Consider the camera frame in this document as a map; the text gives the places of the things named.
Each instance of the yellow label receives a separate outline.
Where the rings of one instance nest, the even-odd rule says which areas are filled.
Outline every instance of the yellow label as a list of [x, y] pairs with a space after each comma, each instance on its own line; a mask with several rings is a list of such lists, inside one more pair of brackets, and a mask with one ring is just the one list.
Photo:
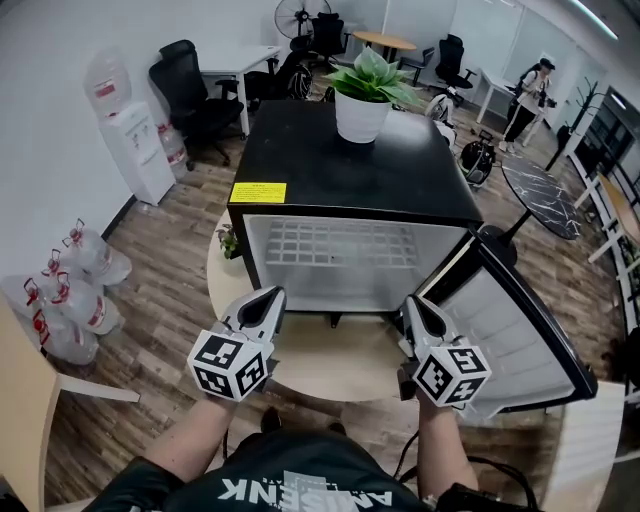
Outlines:
[[236, 183], [230, 203], [284, 203], [286, 183]]

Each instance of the fluorescent light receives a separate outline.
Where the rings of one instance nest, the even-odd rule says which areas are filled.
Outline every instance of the fluorescent light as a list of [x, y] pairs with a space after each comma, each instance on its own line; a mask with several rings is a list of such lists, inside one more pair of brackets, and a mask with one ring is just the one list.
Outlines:
[[624, 104], [624, 101], [622, 101], [620, 98], [618, 98], [615, 94], [611, 93], [611, 97], [613, 98], [613, 101], [615, 101], [618, 105], [620, 105], [620, 107], [623, 110], [627, 110], [627, 106]]
[[611, 30], [607, 25], [605, 25], [604, 21], [598, 18], [593, 11], [589, 9], [586, 5], [584, 5], [580, 0], [569, 0], [573, 5], [575, 5], [578, 9], [580, 9], [583, 13], [585, 13], [589, 18], [591, 18], [602, 30], [604, 30], [607, 35], [613, 37], [616, 41], [618, 40], [618, 36], [616, 33]]

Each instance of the round table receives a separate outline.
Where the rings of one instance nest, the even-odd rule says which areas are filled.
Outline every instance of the round table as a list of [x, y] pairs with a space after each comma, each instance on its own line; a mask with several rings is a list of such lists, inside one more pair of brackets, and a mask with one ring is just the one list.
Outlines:
[[[229, 224], [225, 210], [216, 230]], [[242, 258], [224, 259], [214, 233], [207, 284], [218, 318], [231, 301], [253, 291]], [[397, 370], [406, 360], [400, 333], [378, 315], [343, 315], [332, 329], [328, 315], [285, 314], [275, 339], [273, 379], [305, 395], [340, 402], [378, 400], [399, 394]]]
[[551, 174], [530, 160], [515, 155], [504, 158], [502, 172], [513, 193], [527, 209], [518, 222], [498, 236], [503, 245], [511, 242], [531, 216], [560, 238], [578, 238], [580, 223], [573, 201]]
[[356, 30], [353, 33], [353, 37], [364, 41], [367, 46], [371, 44], [379, 44], [382, 46], [382, 56], [389, 62], [393, 62], [396, 58], [396, 52], [398, 50], [413, 51], [417, 49], [417, 46], [409, 41], [405, 41], [399, 37], [389, 36], [387, 34], [381, 34], [379, 32], [363, 32]]

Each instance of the black cap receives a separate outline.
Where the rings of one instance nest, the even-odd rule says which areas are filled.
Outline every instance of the black cap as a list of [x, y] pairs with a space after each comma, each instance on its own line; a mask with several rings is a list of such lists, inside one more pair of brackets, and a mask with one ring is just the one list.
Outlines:
[[556, 67], [553, 65], [553, 62], [551, 62], [549, 59], [540, 59], [540, 65], [542, 67], [550, 69], [551, 71], [556, 69]]

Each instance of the black shoe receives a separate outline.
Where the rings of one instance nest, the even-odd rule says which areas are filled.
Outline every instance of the black shoe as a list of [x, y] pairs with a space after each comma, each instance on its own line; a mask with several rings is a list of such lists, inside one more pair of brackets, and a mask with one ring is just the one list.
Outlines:
[[338, 423], [337, 421], [333, 422], [331, 425], [327, 427], [331, 432], [337, 432], [338, 434], [342, 434], [343, 436], [347, 435], [347, 431], [344, 428], [342, 423]]
[[282, 428], [282, 420], [280, 419], [278, 411], [273, 407], [269, 407], [260, 420], [260, 432], [268, 434], [280, 428]]

